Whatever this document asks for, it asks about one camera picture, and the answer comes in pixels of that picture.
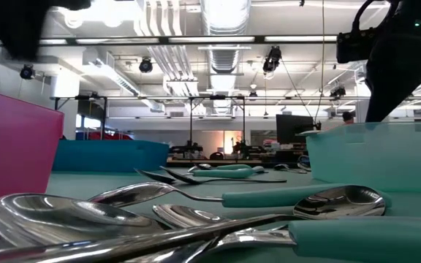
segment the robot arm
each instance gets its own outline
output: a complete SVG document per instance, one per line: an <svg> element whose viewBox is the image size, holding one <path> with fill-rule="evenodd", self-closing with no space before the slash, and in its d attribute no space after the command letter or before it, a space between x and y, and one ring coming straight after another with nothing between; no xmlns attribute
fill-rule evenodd
<svg viewBox="0 0 421 263"><path fill-rule="evenodd" d="M371 90L367 122L380 122L421 84L421 0L390 0L377 28L361 31L359 10L352 32L338 36L338 62L368 59Z"/></svg>

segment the person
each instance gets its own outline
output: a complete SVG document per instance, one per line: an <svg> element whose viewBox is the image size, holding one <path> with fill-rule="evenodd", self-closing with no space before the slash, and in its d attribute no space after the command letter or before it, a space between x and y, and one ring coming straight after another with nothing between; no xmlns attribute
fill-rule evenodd
<svg viewBox="0 0 421 263"><path fill-rule="evenodd" d="M342 118L344 119L345 124L352 124L354 123L354 116L349 112L342 113Z"/></svg>

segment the blue bin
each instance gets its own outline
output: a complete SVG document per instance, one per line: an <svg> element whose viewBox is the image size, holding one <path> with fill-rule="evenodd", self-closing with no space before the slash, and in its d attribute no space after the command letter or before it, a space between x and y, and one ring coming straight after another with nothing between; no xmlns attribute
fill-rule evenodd
<svg viewBox="0 0 421 263"><path fill-rule="evenodd" d="M61 140L53 171L134 172L167 164L169 145L139 140Z"/></svg>
<svg viewBox="0 0 421 263"><path fill-rule="evenodd" d="M421 192L421 123L357 123L306 142L318 180Z"/></svg>

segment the desk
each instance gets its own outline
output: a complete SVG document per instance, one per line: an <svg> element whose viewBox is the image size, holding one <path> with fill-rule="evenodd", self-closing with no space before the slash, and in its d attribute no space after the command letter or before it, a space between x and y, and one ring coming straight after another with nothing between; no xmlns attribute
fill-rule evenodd
<svg viewBox="0 0 421 263"><path fill-rule="evenodd" d="M287 179L287 184L283 183L228 183L218 182L204 184L200 186L179 185L178 188L198 196L221 196L230 191L256 191L265 188L281 188L289 186L308 186L321 182L312 180L310 175L299 175L291 172L270 171L264 175L255 175L258 179ZM100 192L117 188L133 183L146 182L149 179L137 174L52 174L48 186L48 194L55 194L76 199L88 199ZM416 216L421 217L421 194L389 193L393 200L393 205L387 210L387 216ZM219 203L197 202L185 198L176 193L170 193L163 197L144 202L137 205L125 207L125 210L150 216L158 219L152 213L152 205L173 203L199 208L204 211L228 218L247 218L251 216L261 216L268 213L289 213L290 207L272 208L225 208ZM0 241L0 248L7 247ZM345 261L301 258L296 256L290 248L258 248L258 249L234 249L232 252L224 251L204 258L202 263L224 262L224 263L257 263L257 262L291 262L291 263L339 263Z"/></svg>

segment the ceiling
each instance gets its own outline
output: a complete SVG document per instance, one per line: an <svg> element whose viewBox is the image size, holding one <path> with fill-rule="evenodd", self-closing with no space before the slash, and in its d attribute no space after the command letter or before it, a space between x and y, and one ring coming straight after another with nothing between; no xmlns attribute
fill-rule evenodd
<svg viewBox="0 0 421 263"><path fill-rule="evenodd" d="M339 32L348 32L358 7L363 0L326 0L324 8L321 1L306 1L304 7L297 5L299 1L271 1L253 0L247 34L249 35L336 35ZM181 28L183 34L189 36L202 35L202 18L197 0L182 0ZM378 1L375 6L383 4ZM367 9L361 19L361 27L377 26L387 12L387 8ZM64 16L55 10L49 13L45 24L44 37L133 37L132 21L124 21L119 27L109 28L103 22L85 22L80 28L68 28L64 24ZM354 71L357 63L337 65L335 59L335 45L320 44L290 44L281 45L282 60L272 80L265 80L262 74L262 60L270 50L269 45L246 45L250 50L243 50L239 62L235 89L237 94L248 95L251 84L256 84L259 96L294 96L294 84L302 96L319 96L319 89L324 87L325 93L333 88L335 79L345 86L347 96L356 96L354 89ZM198 90L206 93L210 86L209 68L206 52L197 49L196 45L186 46L187 56L191 62L194 75L199 84ZM115 69L123 72L130 80L139 85L143 94L148 96L165 96L162 87L163 73L154 64L151 73L140 73L138 66L142 57L151 56L144 46L102 46L97 47L100 53L109 52L115 57ZM102 76L88 76L90 81L83 81L81 90L98 91L99 94L120 95L121 88L114 82ZM283 101L279 104L294 104L299 102ZM110 106L143 106L140 102L112 102Z"/></svg>

